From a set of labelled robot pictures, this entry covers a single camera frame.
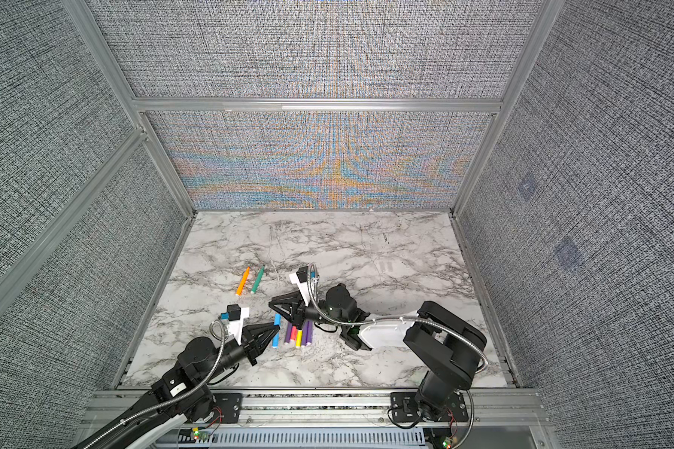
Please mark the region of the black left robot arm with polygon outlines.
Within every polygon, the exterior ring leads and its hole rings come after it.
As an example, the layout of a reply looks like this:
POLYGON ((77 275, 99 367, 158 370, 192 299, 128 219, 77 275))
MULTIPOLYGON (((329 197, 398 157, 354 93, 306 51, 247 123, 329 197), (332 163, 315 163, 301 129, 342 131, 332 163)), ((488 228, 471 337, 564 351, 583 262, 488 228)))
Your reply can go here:
POLYGON ((241 342, 228 338, 220 320, 211 323, 211 330, 221 333, 218 342, 204 336, 191 340, 173 367, 131 407, 75 446, 129 448, 176 417, 185 421, 208 417, 216 405, 210 386, 213 378, 244 360, 255 366, 280 327, 271 322, 248 325, 241 342))

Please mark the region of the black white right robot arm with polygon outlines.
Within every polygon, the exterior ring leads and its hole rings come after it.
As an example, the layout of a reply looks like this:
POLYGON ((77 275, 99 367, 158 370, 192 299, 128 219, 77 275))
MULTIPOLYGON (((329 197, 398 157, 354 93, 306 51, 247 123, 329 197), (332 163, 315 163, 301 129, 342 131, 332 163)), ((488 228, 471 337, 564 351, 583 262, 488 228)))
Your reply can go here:
POLYGON ((312 287, 273 297, 269 307, 292 327, 303 329, 308 321, 332 325, 352 350, 373 351, 383 347, 410 350, 427 367, 415 393, 393 393, 388 417, 400 428, 445 419, 466 421, 460 410, 462 392, 468 392, 477 374, 486 370, 486 336, 434 301, 419 310, 396 317, 368 314, 344 284, 328 290, 317 301, 312 287))

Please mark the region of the blue highlighter pen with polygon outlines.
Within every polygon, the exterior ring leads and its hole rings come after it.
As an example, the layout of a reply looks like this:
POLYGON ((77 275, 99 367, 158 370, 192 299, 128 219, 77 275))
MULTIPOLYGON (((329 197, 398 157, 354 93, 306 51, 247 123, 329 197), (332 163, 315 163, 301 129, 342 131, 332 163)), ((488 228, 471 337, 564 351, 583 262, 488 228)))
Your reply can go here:
POLYGON ((273 341, 271 342, 272 348, 278 348, 280 344, 280 325, 281 325, 281 315, 275 314, 274 325, 277 327, 277 331, 273 336, 273 341))

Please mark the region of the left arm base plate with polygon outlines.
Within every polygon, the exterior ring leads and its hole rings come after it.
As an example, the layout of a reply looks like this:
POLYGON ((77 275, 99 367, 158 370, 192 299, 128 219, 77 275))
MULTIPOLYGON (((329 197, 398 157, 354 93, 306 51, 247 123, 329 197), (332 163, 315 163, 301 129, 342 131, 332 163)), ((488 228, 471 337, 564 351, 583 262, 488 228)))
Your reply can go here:
POLYGON ((241 393, 217 393, 213 394, 208 415, 203 419, 204 423, 237 424, 243 409, 241 393))

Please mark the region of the orange highlighter pen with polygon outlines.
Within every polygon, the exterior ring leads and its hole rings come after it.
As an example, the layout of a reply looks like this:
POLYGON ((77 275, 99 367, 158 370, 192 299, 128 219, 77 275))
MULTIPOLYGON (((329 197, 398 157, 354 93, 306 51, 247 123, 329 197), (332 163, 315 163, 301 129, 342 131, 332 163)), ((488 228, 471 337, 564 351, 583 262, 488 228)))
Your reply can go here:
POLYGON ((247 280, 250 276, 250 271, 251 271, 251 269, 249 267, 247 267, 245 269, 245 272, 243 273, 243 276, 242 276, 242 278, 241 278, 241 280, 238 284, 238 287, 236 289, 236 295, 238 297, 243 295, 243 290, 245 290, 245 284, 246 284, 246 282, 247 282, 247 280))

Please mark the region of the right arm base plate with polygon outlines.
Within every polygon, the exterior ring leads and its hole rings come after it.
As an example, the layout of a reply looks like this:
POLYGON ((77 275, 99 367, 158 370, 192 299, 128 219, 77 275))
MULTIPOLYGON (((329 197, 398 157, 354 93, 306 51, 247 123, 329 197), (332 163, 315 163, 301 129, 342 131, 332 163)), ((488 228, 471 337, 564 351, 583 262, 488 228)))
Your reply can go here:
POLYGON ((436 406, 427 400, 418 400, 417 392, 391 392, 389 394, 388 417, 400 426, 420 423, 467 423, 470 419, 464 395, 451 393, 445 403, 436 406))

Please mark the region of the green highlighter pen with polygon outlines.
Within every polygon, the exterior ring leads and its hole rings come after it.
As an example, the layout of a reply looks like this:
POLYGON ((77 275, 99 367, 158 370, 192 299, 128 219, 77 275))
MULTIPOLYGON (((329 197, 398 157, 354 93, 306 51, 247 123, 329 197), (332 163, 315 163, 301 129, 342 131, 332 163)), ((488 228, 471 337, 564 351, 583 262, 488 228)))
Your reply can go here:
POLYGON ((258 274, 256 275, 256 279, 255 279, 254 284, 253 284, 252 289, 251 289, 251 294, 255 295, 256 293, 258 293, 258 288, 259 288, 261 280, 264 276, 265 269, 266 269, 266 267, 263 265, 260 268, 260 270, 258 271, 258 274))

